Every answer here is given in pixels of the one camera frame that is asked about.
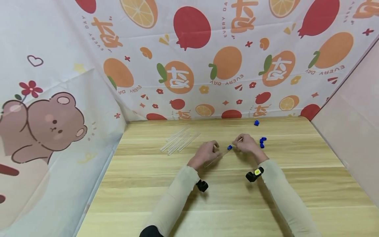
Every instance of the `yellow label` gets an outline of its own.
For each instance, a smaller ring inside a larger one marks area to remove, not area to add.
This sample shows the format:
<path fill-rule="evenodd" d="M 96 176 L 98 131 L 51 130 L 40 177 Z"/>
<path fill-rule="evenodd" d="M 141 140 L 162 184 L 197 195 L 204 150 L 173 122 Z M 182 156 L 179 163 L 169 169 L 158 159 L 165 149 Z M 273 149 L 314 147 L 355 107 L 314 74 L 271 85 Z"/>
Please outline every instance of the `yellow label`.
<path fill-rule="evenodd" d="M 255 174 L 255 175 L 260 175 L 260 174 L 261 174 L 261 172 L 260 172 L 260 170 L 259 170 L 259 169 L 256 169 L 256 170 L 254 171 L 254 174 Z"/>

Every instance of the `bear ear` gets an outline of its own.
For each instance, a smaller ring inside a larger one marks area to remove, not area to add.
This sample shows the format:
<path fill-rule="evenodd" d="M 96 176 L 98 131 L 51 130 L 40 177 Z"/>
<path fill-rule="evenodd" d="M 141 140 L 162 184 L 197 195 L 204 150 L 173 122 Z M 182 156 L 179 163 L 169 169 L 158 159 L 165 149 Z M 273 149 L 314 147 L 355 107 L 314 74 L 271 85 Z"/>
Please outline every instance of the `bear ear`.
<path fill-rule="evenodd" d="M 67 92 L 59 92 L 51 97 L 50 101 L 54 101 L 63 105 L 72 105 L 76 106 L 75 98 Z"/>
<path fill-rule="evenodd" d="M 87 126 L 83 125 L 76 133 L 76 138 L 74 141 L 79 141 L 87 134 Z"/>

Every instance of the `person's left hand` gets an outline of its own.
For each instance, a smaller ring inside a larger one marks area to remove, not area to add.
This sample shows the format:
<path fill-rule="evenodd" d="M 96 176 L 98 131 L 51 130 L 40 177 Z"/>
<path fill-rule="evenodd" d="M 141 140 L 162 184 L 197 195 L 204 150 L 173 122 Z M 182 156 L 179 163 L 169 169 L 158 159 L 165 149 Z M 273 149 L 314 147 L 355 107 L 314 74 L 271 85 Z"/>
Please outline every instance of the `person's left hand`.
<path fill-rule="evenodd" d="M 216 159 L 221 155 L 221 151 L 215 151 L 215 146 L 220 147 L 219 144 L 213 140 L 204 142 L 201 145 L 195 154 L 194 157 L 188 162 L 187 166 L 194 168 L 196 171 L 199 171 L 200 167 L 205 163 Z"/>

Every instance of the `hand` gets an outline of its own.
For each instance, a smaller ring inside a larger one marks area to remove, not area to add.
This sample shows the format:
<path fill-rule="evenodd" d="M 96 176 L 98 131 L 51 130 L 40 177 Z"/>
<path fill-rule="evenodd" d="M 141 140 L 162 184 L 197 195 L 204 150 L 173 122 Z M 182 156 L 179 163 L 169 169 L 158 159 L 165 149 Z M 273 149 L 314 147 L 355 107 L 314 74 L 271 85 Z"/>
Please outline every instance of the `hand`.
<path fill-rule="evenodd" d="M 220 147 L 216 141 L 204 142 L 203 145 L 197 149 L 195 156 L 192 157 L 187 166 L 199 171 L 200 167 L 203 166 L 205 162 L 216 159 L 219 155 L 221 155 L 221 152 L 215 152 L 215 146 Z"/>
<path fill-rule="evenodd" d="M 233 141 L 233 145 L 244 153 L 253 154 L 258 165 L 269 159 L 249 134 L 240 134 Z"/>
<path fill-rule="evenodd" d="M 254 141 L 254 138 L 252 138 L 249 134 L 240 134 L 233 141 L 233 145 L 237 146 L 237 148 L 244 153 L 255 154 L 257 151 L 261 150 Z"/>

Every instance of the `wooden table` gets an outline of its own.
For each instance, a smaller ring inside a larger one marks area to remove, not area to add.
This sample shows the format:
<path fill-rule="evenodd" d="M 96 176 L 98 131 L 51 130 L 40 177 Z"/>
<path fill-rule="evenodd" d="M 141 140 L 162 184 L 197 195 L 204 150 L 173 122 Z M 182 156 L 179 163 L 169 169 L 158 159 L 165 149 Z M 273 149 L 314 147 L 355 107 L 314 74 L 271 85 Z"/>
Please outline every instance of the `wooden table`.
<path fill-rule="evenodd" d="M 142 121 L 128 125 L 78 237 L 139 236 L 146 218 L 178 170 L 205 141 L 227 147 L 240 133 L 258 141 L 283 169 L 309 208 L 323 236 L 379 236 L 379 211 L 312 124 L 303 117 Z M 159 149 L 165 139 L 191 126 L 201 135 L 180 153 Z M 209 184 L 188 198 L 172 236 L 287 236 L 286 225 L 262 179 L 249 183 L 252 167 L 245 157 L 227 153 L 216 167 L 201 174 Z"/>

